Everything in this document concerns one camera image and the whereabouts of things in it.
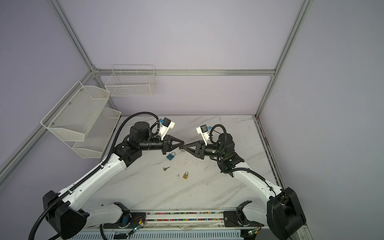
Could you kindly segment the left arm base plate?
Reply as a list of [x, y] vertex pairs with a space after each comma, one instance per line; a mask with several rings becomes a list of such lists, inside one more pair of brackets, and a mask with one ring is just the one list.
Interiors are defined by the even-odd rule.
[[123, 214], [122, 218], [114, 224], [104, 224], [104, 229], [134, 229], [140, 222], [144, 224], [147, 214], [144, 212], [131, 212]]

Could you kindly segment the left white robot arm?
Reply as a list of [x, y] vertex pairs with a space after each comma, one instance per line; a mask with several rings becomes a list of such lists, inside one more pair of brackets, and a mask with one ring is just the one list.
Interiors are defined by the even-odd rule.
[[109, 206], [83, 209], [87, 200], [116, 174], [126, 170], [135, 160], [142, 156], [143, 151], [161, 151], [166, 155], [181, 147], [184, 142], [167, 134], [175, 123], [168, 118], [160, 120], [160, 130], [157, 135], [151, 134], [147, 122], [137, 122], [130, 134], [113, 147], [109, 159], [104, 159], [89, 171], [82, 179], [56, 193], [49, 191], [43, 197], [44, 213], [40, 221], [46, 219], [54, 228], [54, 237], [63, 240], [70, 239], [83, 228], [115, 224], [125, 228], [136, 224], [131, 211], [121, 202]]

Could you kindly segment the blue padlock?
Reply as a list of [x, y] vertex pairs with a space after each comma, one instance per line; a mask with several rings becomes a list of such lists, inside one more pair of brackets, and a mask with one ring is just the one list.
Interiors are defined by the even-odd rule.
[[172, 153], [170, 153], [170, 154], [167, 155], [167, 159], [168, 159], [169, 161], [171, 161], [171, 160], [175, 157], [175, 155], [176, 155], [176, 153], [175, 153], [175, 152], [172, 152]]

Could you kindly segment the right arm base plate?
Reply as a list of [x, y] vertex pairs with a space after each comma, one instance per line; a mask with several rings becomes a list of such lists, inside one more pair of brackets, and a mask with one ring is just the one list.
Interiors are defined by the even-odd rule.
[[225, 227], [264, 227], [265, 225], [249, 221], [243, 213], [239, 211], [224, 211]]

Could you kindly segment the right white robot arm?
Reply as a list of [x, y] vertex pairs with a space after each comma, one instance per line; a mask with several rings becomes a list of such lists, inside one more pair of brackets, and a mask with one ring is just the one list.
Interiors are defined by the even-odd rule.
[[264, 203], [262, 208], [253, 207], [251, 200], [238, 205], [236, 220], [240, 226], [268, 226], [279, 240], [288, 240], [307, 222], [296, 192], [275, 185], [252, 170], [236, 153], [235, 146], [232, 136], [222, 133], [217, 141], [195, 141], [182, 149], [198, 159], [214, 160], [221, 173], [245, 184]]

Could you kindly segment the brass padlock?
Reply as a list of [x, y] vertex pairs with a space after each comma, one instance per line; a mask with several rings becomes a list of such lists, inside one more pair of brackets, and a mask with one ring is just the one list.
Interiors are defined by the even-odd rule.
[[188, 172], [185, 172], [185, 173], [183, 174], [183, 179], [187, 180], [187, 179], [188, 179], [188, 176], [189, 176], [189, 173], [188, 173]]

